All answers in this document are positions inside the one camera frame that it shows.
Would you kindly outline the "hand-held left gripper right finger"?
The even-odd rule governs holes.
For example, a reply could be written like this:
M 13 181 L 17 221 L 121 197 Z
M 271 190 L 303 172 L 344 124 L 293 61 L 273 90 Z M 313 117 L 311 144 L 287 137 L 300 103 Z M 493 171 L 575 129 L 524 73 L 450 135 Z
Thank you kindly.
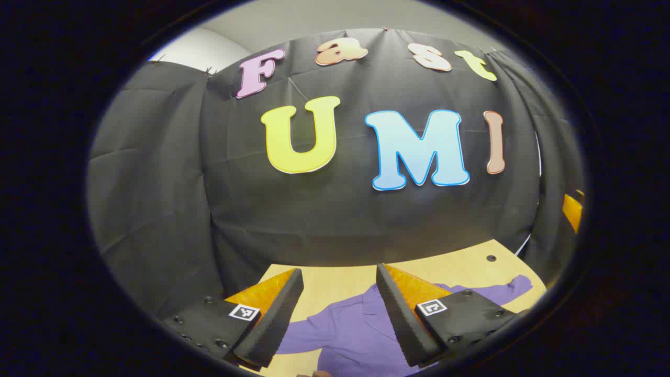
M 376 266 L 376 286 L 412 367 L 466 359 L 488 337 L 526 315 L 526 311 L 509 311 L 474 290 L 452 293 L 385 263 Z

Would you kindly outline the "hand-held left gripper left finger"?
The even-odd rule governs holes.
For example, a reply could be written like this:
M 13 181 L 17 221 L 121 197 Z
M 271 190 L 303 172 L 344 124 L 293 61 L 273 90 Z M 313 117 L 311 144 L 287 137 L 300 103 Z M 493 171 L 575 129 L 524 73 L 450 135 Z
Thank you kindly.
M 204 296 L 163 323 L 192 347 L 253 371 L 267 368 L 304 289 L 292 268 L 229 297 Z

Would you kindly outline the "purple knit cardigan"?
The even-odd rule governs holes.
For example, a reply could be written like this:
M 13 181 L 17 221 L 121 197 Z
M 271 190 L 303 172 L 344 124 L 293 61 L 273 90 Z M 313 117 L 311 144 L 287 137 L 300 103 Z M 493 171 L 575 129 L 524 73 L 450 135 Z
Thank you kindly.
M 519 275 L 505 284 L 481 288 L 430 284 L 405 276 L 398 286 L 412 318 L 419 303 L 469 290 L 504 306 L 528 293 L 533 284 Z M 306 320 L 289 324 L 276 354 L 321 349 L 317 370 L 331 377 L 406 377 L 425 369 L 410 367 L 397 340 L 392 320 L 377 284 L 364 293 L 331 303 Z

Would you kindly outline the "black backdrop cloth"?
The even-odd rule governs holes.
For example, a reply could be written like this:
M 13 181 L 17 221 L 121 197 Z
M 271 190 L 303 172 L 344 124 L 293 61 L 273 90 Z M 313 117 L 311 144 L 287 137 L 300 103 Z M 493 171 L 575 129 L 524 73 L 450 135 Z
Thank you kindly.
M 207 75 L 141 65 L 100 120 L 100 254 L 160 319 L 273 265 L 355 267 L 494 239 L 546 284 L 585 172 L 573 107 L 505 52 L 400 29 L 283 41 Z

